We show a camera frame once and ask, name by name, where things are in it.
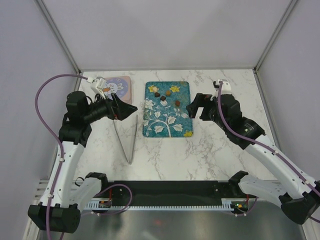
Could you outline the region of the pink box lid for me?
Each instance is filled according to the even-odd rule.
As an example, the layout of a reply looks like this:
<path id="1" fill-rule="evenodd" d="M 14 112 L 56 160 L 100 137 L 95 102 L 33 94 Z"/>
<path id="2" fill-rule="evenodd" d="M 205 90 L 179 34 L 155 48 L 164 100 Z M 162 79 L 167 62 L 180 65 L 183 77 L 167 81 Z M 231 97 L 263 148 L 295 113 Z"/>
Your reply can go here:
<path id="1" fill-rule="evenodd" d="M 128 83 L 126 76 L 108 77 L 105 78 L 106 86 L 109 87 L 108 98 L 112 98 L 111 93 L 116 93 L 117 96 L 125 103 L 126 94 L 128 92 Z"/>

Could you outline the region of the metal serving tongs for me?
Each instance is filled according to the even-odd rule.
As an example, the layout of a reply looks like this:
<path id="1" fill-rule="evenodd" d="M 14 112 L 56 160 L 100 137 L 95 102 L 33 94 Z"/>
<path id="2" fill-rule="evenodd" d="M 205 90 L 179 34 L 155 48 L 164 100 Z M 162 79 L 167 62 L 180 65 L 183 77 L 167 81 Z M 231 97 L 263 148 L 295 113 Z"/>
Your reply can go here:
<path id="1" fill-rule="evenodd" d="M 130 124 L 125 128 L 120 121 L 114 120 L 113 127 L 123 158 L 129 165 L 132 165 L 135 155 L 135 147 L 138 133 L 138 115 L 130 119 Z"/>

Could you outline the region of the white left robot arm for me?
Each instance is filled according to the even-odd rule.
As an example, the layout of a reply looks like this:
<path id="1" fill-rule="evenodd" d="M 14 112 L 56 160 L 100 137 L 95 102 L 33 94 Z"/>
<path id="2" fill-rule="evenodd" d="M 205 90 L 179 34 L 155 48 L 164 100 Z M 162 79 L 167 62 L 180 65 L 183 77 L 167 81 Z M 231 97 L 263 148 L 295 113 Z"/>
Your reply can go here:
<path id="1" fill-rule="evenodd" d="M 115 93 L 111 98 L 99 97 L 89 103 L 83 91 L 74 91 L 67 96 L 66 109 L 58 133 L 59 153 L 47 187 L 39 203 L 30 205 L 27 212 L 35 225 L 48 234 L 74 233 L 87 203 L 95 196 L 105 197 L 109 193 L 108 178 L 100 172 L 88 173 L 81 186 L 72 191 L 78 162 L 92 132 L 91 124 L 104 117 L 123 121 L 138 110 Z"/>

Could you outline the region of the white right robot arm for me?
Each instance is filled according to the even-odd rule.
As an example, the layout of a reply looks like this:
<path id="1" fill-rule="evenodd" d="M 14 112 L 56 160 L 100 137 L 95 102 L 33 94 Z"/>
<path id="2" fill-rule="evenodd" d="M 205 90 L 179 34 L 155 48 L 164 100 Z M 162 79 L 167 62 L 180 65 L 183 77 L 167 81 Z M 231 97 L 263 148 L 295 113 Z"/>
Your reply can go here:
<path id="1" fill-rule="evenodd" d="M 313 214 L 320 207 L 320 183 L 299 169 L 274 145 L 265 130 L 255 121 L 244 117 L 240 103 L 231 94 L 219 96 L 197 93 L 186 107 L 190 118 L 202 108 L 200 119 L 217 124 L 227 138 L 255 157 L 277 179 L 277 183 L 261 180 L 246 172 L 235 174 L 228 185 L 233 197 L 253 195 L 282 210 L 294 223 L 304 224 L 308 219 L 319 222 Z"/>

